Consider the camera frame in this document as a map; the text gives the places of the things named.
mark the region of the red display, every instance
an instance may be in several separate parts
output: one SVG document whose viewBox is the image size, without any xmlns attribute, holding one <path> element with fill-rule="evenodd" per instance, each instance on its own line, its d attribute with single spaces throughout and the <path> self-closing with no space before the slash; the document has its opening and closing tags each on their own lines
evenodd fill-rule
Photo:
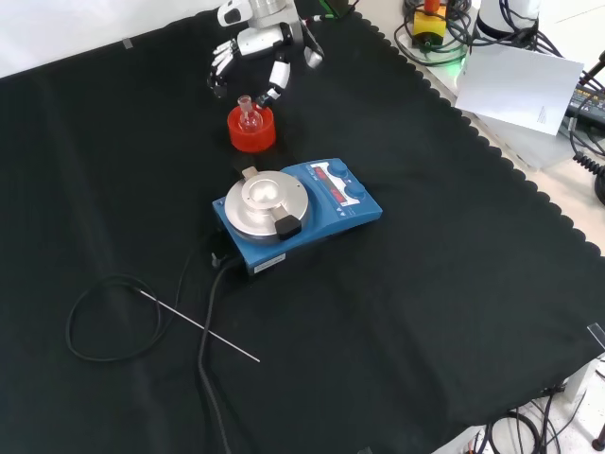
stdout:
<svg viewBox="0 0 605 454">
<path fill-rule="evenodd" d="M 347 201 L 344 196 L 342 195 L 342 193 L 338 190 L 338 188 L 336 186 L 334 186 L 334 183 L 332 183 L 332 180 L 330 180 L 328 178 L 328 176 L 325 174 L 325 172 L 323 171 L 323 169 L 321 167 L 314 167 L 315 168 L 315 173 L 318 176 L 318 178 L 321 180 L 321 182 L 328 188 L 328 190 L 330 191 L 330 193 L 332 194 L 332 196 L 334 196 L 334 198 L 336 199 L 336 201 L 338 203 L 344 203 L 345 201 Z"/>
</svg>

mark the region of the white table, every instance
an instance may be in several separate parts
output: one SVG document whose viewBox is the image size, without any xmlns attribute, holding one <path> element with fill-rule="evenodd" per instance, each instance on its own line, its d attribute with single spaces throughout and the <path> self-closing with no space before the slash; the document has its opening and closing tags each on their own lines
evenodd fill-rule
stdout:
<svg viewBox="0 0 605 454">
<path fill-rule="evenodd" d="M 385 37 L 395 46 L 393 32 L 403 22 L 402 3 L 403 0 L 361 0 L 356 10 L 374 26 L 377 26 L 380 32 L 385 34 Z M 544 0 L 541 30 L 564 56 L 584 61 L 586 69 L 592 67 L 600 53 L 605 50 L 603 48 L 605 42 L 599 38 L 599 36 L 602 37 L 602 24 L 605 24 L 605 0 L 584 2 Z M 452 104 L 455 103 L 455 95 L 451 89 L 454 88 L 452 84 L 457 74 L 456 70 L 441 68 L 429 71 L 420 65 L 416 66 L 442 97 L 448 99 Z M 605 83 L 604 73 L 599 75 L 599 79 Z M 595 177 L 571 160 L 572 152 L 569 153 L 570 159 L 542 170 L 536 170 L 518 159 L 514 145 L 510 146 L 505 143 L 484 121 L 471 113 L 466 113 L 465 116 L 471 119 L 472 125 L 479 130 L 480 135 L 486 137 L 495 147 L 501 148 L 503 155 L 513 162 L 515 168 L 522 170 L 528 180 L 536 183 L 539 191 L 546 193 L 551 202 L 561 208 L 563 215 L 573 220 L 575 227 L 586 235 L 587 241 L 596 244 L 600 248 L 601 254 L 605 252 L 605 206 L 596 198 Z M 527 139 L 528 142 L 533 140 L 530 131 L 526 137 L 521 138 Z M 552 146 L 552 143 L 548 141 L 537 141 L 537 143 L 542 144 L 545 148 Z M 570 400 L 577 400 L 578 396 L 583 393 L 587 377 L 594 372 L 595 367 L 593 361 L 570 377 L 567 392 Z M 434 454 L 461 452 L 479 429 L 468 428 L 455 440 L 435 451 Z"/>
</svg>

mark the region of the black cloth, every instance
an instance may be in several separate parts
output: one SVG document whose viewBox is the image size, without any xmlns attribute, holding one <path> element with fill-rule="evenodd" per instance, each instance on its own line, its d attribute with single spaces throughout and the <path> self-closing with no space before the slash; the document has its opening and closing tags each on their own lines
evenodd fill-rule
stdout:
<svg viewBox="0 0 605 454">
<path fill-rule="evenodd" d="M 269 158 L 339 157 L 384 215 L 255 279 L 230 273 L 214 330 L 261 363 L 213 340 L 212 375 L 234 454 L 428 453 L 598 354 L 586 326 L 605 319 L 605 266 L 374 27 L 356 14 L 317 27 L 325 62 L 293 61 Z M 214 99 L 211 51 L 232 34 L 201 14 L 0 81 L 0 451 L 220 452 L 196 328 L 176 320 L 114 365 L 71 356 L 63 330 L 112 272 L 172 303 L 233 183 L 227 112 L 272 64 L 242 64 Z M 197 320 L 208 261 L 181 303 Z M 152 325 L 149 301 L 109 292 L 76 342 L 119 354 Z"/>
</svg>

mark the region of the electronic device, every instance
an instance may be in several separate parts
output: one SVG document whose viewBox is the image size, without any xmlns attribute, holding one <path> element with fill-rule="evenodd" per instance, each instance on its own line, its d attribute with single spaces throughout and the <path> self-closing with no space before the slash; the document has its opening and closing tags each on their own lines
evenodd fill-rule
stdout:
<svg viewBox="0 0 605 454">
<path fill-rule="evenodd" d="M 412 45 L 419 47 L 421 45 L 442 45 L 445 37 L 446 23 L 437 16 L 424 13 L 434 12 L 439 16 L 445 17 L 446 6 L 439 0 L 424 0 L 424 8 L 414 12 L 414 24 L 412 28 Z"/>
<path fill-rule="evenodd" d="M 382 209 L 338 158 L 282 171 L 242 171 L 226 197 L 213 202 L 250 274 L 292 250 L 380 218 Z"/>
<path fill-rule="evenodd" d="M 605 93 L 578 85 L 567 107 L 567 116 L 575 116 L 578 107 L 590 97 L 578 113 L 578 122 L 605 131 Z"/>
</svg>

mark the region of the robotic hand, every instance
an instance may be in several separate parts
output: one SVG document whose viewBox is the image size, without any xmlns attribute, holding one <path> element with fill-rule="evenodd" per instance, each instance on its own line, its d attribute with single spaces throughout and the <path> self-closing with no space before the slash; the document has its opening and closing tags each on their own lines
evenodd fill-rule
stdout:
<svg viewBox="0 0 605 454">
<path fill-rule="evenodd" d="M 311 68 L 316 68 L 324 55 L 300 19 L 294 0 L 229 0 L 218 9 L 218 22 L 222 26 L 245 21 L 249 28 L 215 49 L 208 85 L 216 96 L 222 97 L 226 92 L 226 75 L 237 59 L 274 54 L 268 89 L 255 99 L 259 107 L 265 108 L 280 97 L 290 78 L 287 49 L 301 50 Z"/>
</svg>

